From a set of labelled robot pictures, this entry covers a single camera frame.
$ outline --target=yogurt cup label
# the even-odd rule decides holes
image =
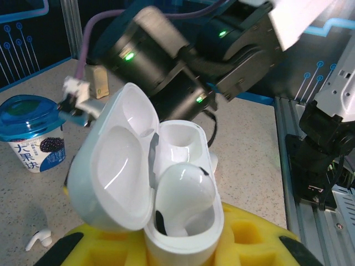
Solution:
[[[8,143],[22,164],[32,173],[43,172],[65,159],[62,126],[39,137]]]

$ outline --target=white earbud on table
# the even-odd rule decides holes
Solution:
[[[170,166],[156,190],[157,230],[169,237],[187,237],[189,219],[210,208],[215,196],[215,185],[205,170],[190,163]]]
[[[35,244],[37,239],[40,240],[42,246],[47,247],[52,243],[52,238],[51,238],[51,231],[49,229],[43,229],[41,231],[38,231],[36,234],[33,235],[31,240],[28,242],[26,246],[26,251],[30,251],[32,246]]]

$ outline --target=yogurt cup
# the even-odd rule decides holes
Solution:
[[[0,140],[9,143],[30,172],[43,172],[65,159],[64,122],[55,102],[17,95],[0,106]]]

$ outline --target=yellow foam tray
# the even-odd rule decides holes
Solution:
[[[298,266],[279,240],[297,239],[288,230],[254,214],[223,203],[225,224],[214,255],[203,266]],[[144,242],[144,232],[112,234],[86,224],[67,235],[84,237],[62,266],[156,266]]]

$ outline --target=blackberry image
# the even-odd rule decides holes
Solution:
[[[60,137],[47,137],[39,144],[41,152],[56,152],[64,148],[64,139]]]

